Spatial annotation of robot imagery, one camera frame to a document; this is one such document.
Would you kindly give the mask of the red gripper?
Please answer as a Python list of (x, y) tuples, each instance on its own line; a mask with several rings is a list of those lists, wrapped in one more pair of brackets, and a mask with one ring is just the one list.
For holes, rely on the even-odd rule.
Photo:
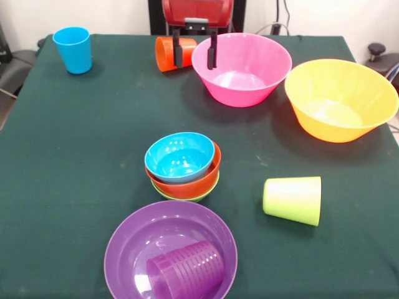
[[(168, 1), (162, 2), (166, 22), (170, 26), (185, 27), (189, 22), (205, 21), (210, 28), (228, 27), (233, 11), (233, 1)], [(183, 66), (183, 50), (180, 45), (180, 30), (173, 29), (173, 64)], [(207, 68), (216, 68), (218, 31), (212, 30), (207, 53)]]

